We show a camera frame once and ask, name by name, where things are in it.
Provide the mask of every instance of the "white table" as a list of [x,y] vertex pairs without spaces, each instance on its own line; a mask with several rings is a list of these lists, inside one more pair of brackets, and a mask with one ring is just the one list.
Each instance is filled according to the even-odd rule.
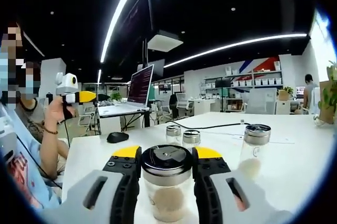
[[[266,192],[268,202],[277,209],[296,212],[314,192],[324,175],[330,155],[335,149],[331,125],[317,127],[310,115],[250,115],[207,113],[180,120],[188,127],[231,124],[244,119],[247,123],[271,126],[271,141],[256,183]],[[130,139],[108,144],[105,136],[74,138],[63,180],[62,200],[68,189],[90,173],[102,169],[117,149],[140,145],[143,151],[165,143],[166,125],[132,130]],[[201,146],[220,152],[231,169],[239,162],[244,125],[200,130]],[[140,179],[140,194],[135,210],[135,223],[157,223],[151,215],[144,181]],[[189,202],[190,215],[183,223],[198,223],[195,198]]]

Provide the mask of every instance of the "glass jar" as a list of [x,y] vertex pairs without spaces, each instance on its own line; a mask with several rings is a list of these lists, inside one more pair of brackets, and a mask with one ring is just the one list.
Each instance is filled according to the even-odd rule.
[[270,133],[271,128],[267,125],[246,126],[238,170],[253,180],[260,173]]
[[183,147],[189,151],[201,143],[200,132],[197,130],[186,130],[183,134]]
[[166,142],[170,145],[181,146],[181,128],[178,125],[166,127]]
[[193,158],[181,146],[159,145],[142,154],[143,177],[154,218],[176,222],[187,213]]

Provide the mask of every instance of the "laptop screen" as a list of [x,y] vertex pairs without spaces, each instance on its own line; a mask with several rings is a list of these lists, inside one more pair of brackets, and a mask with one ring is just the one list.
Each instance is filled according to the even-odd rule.
[[132,75],[127,101],[147,104],[148,92],[152,80],[153,65]]

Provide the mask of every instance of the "metal jar lid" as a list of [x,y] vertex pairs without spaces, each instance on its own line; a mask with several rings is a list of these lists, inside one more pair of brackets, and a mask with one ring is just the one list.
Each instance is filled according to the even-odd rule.
[[168,136],[180,136],[181,128],[178,125],[169,125],[166,127],[166,135]]
[[176,186],[192,173],[191,153],[175,145],[158,145],[142,153],[141,165],[144,178],[158,186]]
[[183,134],[183,142],[187,144],[200,143],[200,132],[197,130],[186,130]]
[[271,128],[263,124],[251,124],[246,126],[244,141],[252,145],[265,145],[269,142]]

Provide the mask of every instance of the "light blue shirt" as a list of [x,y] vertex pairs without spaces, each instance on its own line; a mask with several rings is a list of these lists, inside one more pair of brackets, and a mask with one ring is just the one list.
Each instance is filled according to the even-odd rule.
[[[6,111],[12,120],[15,133],[40,165],[40,143],[31,135],[15,111],[8,108],[6,108]],[[16,155],[8,164],[12,177],[29,204],[37,211],[58,207],[61,203],[60,198],[51,187],[45,184],[36,163],[22,143],[17,139]]]

